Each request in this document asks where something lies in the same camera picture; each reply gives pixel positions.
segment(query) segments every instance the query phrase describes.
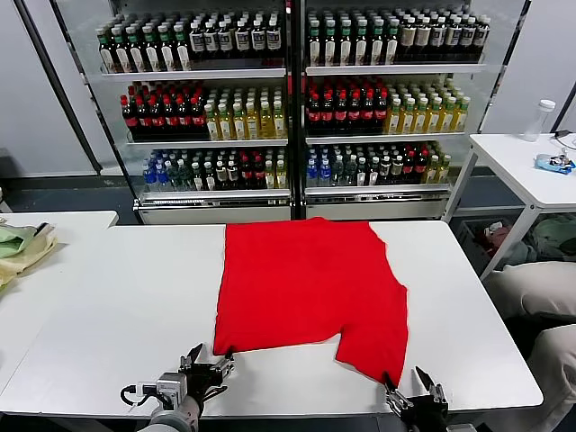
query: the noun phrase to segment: white side table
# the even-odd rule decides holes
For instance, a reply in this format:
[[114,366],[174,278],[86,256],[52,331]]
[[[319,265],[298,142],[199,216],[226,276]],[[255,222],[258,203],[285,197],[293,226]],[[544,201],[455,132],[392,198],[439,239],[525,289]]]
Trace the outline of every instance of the white side table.
[[[576,212],[576,174],[562,175],[535,167],[536,155],[558,155],[562,145],[553,134],[541,135],[536,142],[526,142],[515,135],[471,135],[472,145],[450,196],[442,220],[449,222],[460,202],[478,157],[498,176],[526,206],[512,230],[488,263],[480,278],[484,279],[506,253],[528,233],[540,213]],[[571,147],[573,138],[564,137]],[[576,159],[576,150],[567,148]]]

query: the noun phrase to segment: bottle cap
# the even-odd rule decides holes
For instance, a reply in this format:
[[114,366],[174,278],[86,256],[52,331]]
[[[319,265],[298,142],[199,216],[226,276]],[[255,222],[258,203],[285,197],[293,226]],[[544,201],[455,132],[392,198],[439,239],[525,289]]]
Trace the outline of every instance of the bottle cap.
[[551,113],[552,111],[554,111],[554,108],[556,108],[556,102],[549,101],[548,99],[542,99],[538,104],[538,106],[542,108],[542,111]]

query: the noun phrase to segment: beige cloth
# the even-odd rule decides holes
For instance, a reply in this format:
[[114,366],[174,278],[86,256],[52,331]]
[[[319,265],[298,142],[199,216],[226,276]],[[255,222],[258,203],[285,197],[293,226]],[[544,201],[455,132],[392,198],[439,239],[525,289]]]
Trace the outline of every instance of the beige cloth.
[[[505,266],[486,278],[502,318],[545,312],[576,316],[576,264]],[[543,331],[527,360],[544,395],[530,409],[507,409],[482,418],[493,432],[552,432],[576,403],[576,324]]]

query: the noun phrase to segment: green cloth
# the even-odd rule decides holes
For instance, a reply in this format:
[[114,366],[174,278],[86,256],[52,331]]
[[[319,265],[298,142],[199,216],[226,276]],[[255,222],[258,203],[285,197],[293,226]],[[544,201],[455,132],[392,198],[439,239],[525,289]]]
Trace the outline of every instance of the green cloth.
[[12,227],[0,224],[0,258],[8,258],[25,250],[34,238],[34,227]]

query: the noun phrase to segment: folded clothes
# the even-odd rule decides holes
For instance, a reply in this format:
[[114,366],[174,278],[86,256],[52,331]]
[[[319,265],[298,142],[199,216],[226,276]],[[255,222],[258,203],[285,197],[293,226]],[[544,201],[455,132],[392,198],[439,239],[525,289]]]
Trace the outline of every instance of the folded clothes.
[[367,222],[229,225],[214,354],[320,342],[341,333],[336,359],[382,382],[401,378],[406,288]]

